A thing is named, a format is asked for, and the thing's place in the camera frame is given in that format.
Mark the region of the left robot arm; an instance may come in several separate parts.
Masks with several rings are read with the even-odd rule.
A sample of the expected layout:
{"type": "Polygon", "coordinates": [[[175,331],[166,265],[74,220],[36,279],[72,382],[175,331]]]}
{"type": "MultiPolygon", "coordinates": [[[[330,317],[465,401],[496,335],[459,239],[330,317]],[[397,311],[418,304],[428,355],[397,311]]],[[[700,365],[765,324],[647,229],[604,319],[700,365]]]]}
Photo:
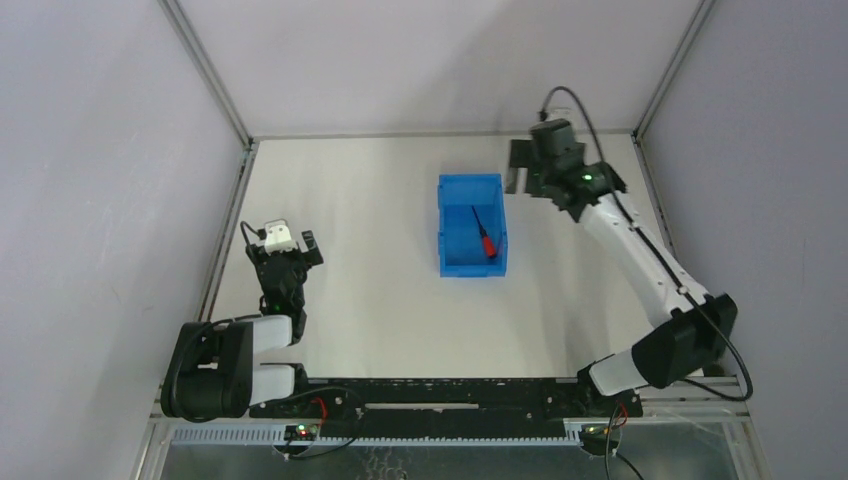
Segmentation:
{"type": "Polygon", "coordinates": [[[298,368],[259,356],[299,343],[305,333],[304,284],[323,264],[311,231],[295,240],[284,222],[268,223],[246,245],[260,289],[256,314],[184,324],[161,386],[165,416],[201,423],[239,418],[253,406],[291,397],[298,368]]]}

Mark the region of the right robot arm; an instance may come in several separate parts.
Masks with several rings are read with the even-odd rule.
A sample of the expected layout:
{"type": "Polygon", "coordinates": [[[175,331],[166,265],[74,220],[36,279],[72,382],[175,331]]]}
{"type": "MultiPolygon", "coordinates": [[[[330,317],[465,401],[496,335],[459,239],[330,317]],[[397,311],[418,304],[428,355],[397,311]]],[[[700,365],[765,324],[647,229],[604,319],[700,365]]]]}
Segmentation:
{"type": "Polygon", "coordinates": [[[662,389],[717,362],[735,349],[729,339],[738,307],[713,295],[661,245],[641,221],[624,180],[606,161],[589,164],[572,125],[554,119],[510,143],[506,193],[551,201],[582,226],[615,260],[633,288],[652,330],[629,349],[597,360],[578,377],[596,396],[644,386],[662,389]]]}

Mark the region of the red handled screwdriver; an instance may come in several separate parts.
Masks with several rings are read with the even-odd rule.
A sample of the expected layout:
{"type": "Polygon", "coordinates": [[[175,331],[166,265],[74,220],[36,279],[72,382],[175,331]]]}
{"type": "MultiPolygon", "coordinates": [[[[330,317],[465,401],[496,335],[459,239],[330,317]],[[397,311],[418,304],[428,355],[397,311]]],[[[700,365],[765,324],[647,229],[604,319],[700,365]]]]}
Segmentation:
{"type": "Polygon", "coordinates": [[[472,213],[473,213],[474,218],[475,218],[475,222],[477,224],[478,233],[479,233],[479,236],[481,238],[481,244],[482,244],[483,251],[484,251],[484,253],[485,253],[485,255],[488,259],[493,260],[498,255],[497,249],[496,249],[491,237],[489,236],[487,230],[483,226],[476,208],[474,206],[472,206],[471,209],[472,209],[472,213]]]}

